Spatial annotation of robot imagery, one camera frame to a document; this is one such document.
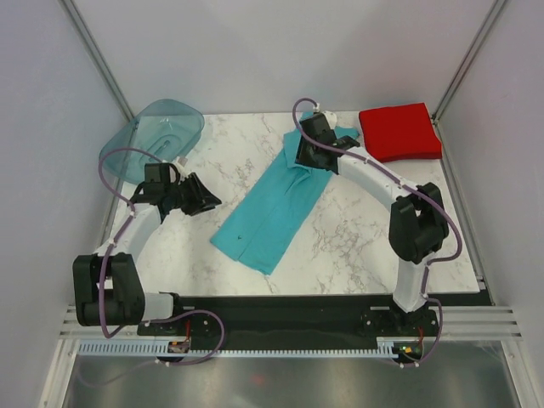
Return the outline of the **teal t shirt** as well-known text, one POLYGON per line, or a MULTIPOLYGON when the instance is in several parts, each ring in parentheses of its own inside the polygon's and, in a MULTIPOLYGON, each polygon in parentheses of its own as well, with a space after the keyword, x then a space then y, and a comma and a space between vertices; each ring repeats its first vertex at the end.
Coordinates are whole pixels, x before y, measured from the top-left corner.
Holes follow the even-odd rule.
POLYGON ((271 275, 310 215, 332 173, 295 162, 300 132, 293 124, 255 185, 210 239, 229 266, 271 275))

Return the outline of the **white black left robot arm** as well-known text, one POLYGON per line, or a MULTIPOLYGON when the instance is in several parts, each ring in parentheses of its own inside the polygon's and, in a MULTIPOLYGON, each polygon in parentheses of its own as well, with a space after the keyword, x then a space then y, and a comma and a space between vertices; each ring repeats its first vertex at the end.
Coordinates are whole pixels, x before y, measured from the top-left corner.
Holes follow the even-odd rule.
POLYGON ((170 212, 193 217, 221 204, 195 173, 183 175, 173 164, 147 164, 118 231, 95 252, 73 262, 78 323, 106 329, 156 320, 166 333, 180 333, 187 315, 175 306, 176 295, 146 292, 137 260, 170 212))

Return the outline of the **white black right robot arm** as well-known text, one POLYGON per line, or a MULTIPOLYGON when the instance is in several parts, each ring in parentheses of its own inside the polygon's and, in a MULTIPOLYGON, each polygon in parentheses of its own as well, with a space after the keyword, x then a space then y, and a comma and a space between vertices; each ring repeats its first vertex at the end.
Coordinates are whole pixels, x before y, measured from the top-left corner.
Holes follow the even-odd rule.
POLYGON ((449 234, 438 185, 416 184, 389 170, 355 139, 339 138, 327 118, 316 113, 296 120, 301 133, 296 163, 342 176, 371 194, 389 211, 388 242, 399 258, 393 293, 398 308, 389 313, 391 328, 402 335, 420 324, 425 304, 427 262, 449 234))

